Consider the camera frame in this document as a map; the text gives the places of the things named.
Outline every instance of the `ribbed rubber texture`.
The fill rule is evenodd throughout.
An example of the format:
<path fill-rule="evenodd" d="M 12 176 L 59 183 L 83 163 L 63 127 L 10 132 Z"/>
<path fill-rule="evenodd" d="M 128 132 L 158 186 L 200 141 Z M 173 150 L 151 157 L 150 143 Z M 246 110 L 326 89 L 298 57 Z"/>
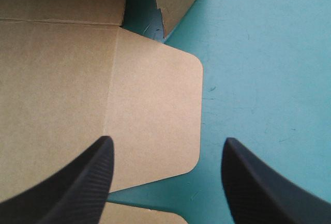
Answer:
<path fill-rule="evenodd" d="M 113 142 L 101 137 L 47 180 L 1 203 L 0 223 L 97 224 L 113 167 Z"/>
<path fill-rule="evenodd" d="M 236 224 L 330 224 L 331 205 L 268 167 L 239 141 L 223 148 L 222 183 Z"/>

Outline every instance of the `teal surface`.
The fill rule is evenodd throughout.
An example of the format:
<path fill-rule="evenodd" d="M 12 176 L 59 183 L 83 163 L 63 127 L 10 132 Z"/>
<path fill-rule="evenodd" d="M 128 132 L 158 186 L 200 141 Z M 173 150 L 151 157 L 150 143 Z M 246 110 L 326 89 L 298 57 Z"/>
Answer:
<path fill-rule="evenodd" d="M 197 0 L 167 44 L 204 65 L 199 163 L 109 201 L 233 223 L 220 179 L 230 136 L 331 202 L 331 0 Z"/>

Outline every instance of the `cardboard box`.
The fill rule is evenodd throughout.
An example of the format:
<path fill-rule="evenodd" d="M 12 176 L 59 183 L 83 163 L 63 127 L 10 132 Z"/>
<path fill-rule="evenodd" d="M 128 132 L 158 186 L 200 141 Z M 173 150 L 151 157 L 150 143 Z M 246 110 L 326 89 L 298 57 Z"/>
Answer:
<path fill-rule="evenodd" d="M 157 0 L 165 34 L 193 1 Z M 111 191 L 198 162 L 201 63 L 122 29 L 124 9 L 125 0 L 0 0 L 0 201 L 101 135 L 115 145 Z"/>

